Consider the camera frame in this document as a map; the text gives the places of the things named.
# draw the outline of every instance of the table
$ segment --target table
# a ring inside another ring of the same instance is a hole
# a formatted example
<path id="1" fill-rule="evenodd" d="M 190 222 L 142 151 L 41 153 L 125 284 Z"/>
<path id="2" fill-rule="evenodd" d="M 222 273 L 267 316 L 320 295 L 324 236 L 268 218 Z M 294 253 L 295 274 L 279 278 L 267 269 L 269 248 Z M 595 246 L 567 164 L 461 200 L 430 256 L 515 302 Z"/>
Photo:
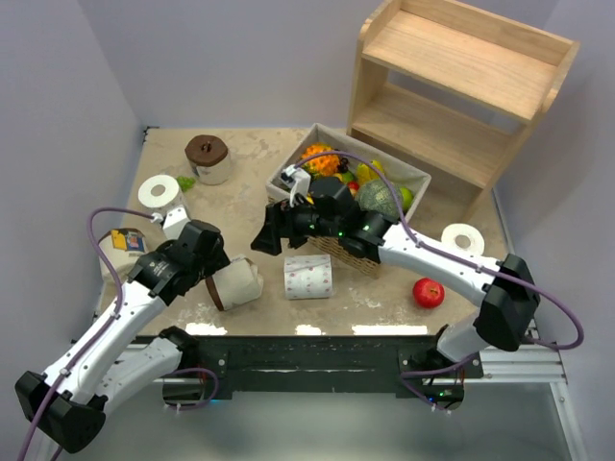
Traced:
<path id="1" fill-rule="evenodd" d="M 213 134 L 229 147 L 234 161 L 232 176 L 223 184 L 207 186 L 197 182 L 185 193 L 192 218 L 211 222 L 223 234 L 229 257 L 245 254 L 264 278 L 262 296 L 227 312 L 219 312 L 203 283 L 176 299 L 146 326 L 141 334 L 155 335 L 169 326 L 191 333 L 217 331 L 229 335 L 292 335 L 306 331 L 352 335 L 353 327 L 395 326 L 403 334 L 434 334 L 445 324 L 461 320 L 475 309 L 447 290 L 446 299 L 434 310 L 417 307 L 411 298 L 415 273 L 383 267 L 378 279 L 371 279 L 345 264 L 333 262 L 334 295 L 325 300 L 288 301 L 283 295 L 283 258 L 286 255 L 316 255 L 322 252 L 309 244 L 299 250 L 284 249 L 277 257 L 250 250 L 264 219 L 267 197 L 265 181 L 308 129 L 149 129 L 143 144 L 128 206 L 143 209 L 137 199 L 139 186 L 149 177 L 167 174 L 191 176 L 184 148 L 197 134 Z M 432 174 L 432 182 L 410 225 L 439 239 L 442 230 L 471 200 L 469 184 L 446 173 L 416 165 Z M 469 221 L 485 239 L 485 254 L 501 258 L 506 251 L 497 209 L 485 201 Z M 164 240 L 161 230 L 142 218 L 126 216 L 123 225 L 145 234 L 150 249 Z M 113 298 L 106 286 L 101 306 Z"/>

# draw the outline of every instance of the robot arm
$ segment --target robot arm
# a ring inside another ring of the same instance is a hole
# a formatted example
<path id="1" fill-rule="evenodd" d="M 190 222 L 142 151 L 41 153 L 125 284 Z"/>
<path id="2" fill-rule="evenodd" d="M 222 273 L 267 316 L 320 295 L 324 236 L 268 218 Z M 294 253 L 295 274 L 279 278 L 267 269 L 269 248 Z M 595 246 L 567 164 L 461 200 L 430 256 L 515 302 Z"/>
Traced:
<path id="1" fill-rule="evenodd" d="M 167 213 L 162 226 L 167 237 L 177 234 L 177 238 L 140 257 L 128 275 L 119 313 L 113 308 L 114 300 L 42 375 L 27 372 L 15 384 L 24 414 L 32 420 L 58 377 L 63 376 L 38 427 L 68 452 L 83 449 L 114 408 L 153 379 L 176 370 L 185 353 L 195 349 L 195 341 L 187 333 L 168 328 L 136 357 L 116 363 L 138 332 L 175 298 L 230 264 L 220 230 L 190 221 L 180 211 Z M 87 352 L 67 370 L 71 357 L 90 342 Z"/>
<path id="2" fill-rule="evenodd" d="M 442 329 L 435 351 L 439 358 L 432 356 L 421 360 L 419 366 L 440 368 L 489 345 L 516 351 L 523 343 L 540 302 L 537 295 L 416 245 L 401 224 L 375 211 L 360 210 L 349 189 L 337 178 L 323 178 L 309 185 L 313 203 L 303 199 L 305 172 L 291 167 L 282 179 L 294 188 L 295 200 L 292 204 L 286 200 L 267 206 L 265 223 L 252 243 L 253 250 L 278 255 L 282 251 L 281 238 L 288 238 L 289 246 L 298 248 L 308 236 L 334 237 L 355 257 L 400 266 L 439 280 L 479 308 L 461 322 Z M 515 255 L 508 255 L 503 261 L 467 255 L 445 248 L 425 235 L 417 232 L 415 235 L 420 241 L 448 254 L 471 257 L 482 267 L 533 282 L 525 261 Z"/>

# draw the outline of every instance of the white canister with brown lid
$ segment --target white canister with brown lid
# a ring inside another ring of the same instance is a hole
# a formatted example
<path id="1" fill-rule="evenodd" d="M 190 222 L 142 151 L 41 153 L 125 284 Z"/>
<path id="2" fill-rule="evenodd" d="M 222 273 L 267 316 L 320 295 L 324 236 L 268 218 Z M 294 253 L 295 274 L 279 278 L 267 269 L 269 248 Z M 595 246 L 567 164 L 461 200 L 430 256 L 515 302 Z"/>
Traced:
<path id="1" fill-rule="evenodd" d="M 185 146 L 185 156 L 194 175 L 203 184 L 220 184 L 231 175 L 233 165 L 229 148 L 217 136 L 200 134 L 193 137 Z"/>

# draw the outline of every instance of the wooden rack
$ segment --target wooden rack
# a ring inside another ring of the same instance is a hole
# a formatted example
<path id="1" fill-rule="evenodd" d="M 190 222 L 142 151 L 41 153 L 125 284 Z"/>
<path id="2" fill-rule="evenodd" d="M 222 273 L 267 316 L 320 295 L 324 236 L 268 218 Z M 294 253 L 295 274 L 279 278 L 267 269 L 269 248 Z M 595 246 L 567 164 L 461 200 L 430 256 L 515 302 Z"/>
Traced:
<path id="1" fill-rule="evenodd" d="M 467 220 L 551 107 L 578 42 L 454 0 L 387 0 L 361 28 L 348 134 L 478 188 Z M 387 82 L 390 70 L 519 122 L 506 133 Z"/>

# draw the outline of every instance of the patterned paper towel roll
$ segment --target patterned paper towel roll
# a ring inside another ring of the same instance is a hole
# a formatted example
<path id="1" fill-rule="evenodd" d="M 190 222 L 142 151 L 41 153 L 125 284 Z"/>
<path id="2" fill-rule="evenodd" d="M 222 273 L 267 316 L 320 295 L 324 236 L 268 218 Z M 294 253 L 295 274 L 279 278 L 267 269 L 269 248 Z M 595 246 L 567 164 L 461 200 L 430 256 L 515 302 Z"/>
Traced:
<path id="1" fill-rule="evenodd" d="M 331 257 L 287 257 L 284 260 L 284 291 L 288 300 L 329 298 L 333 294 Z"/>

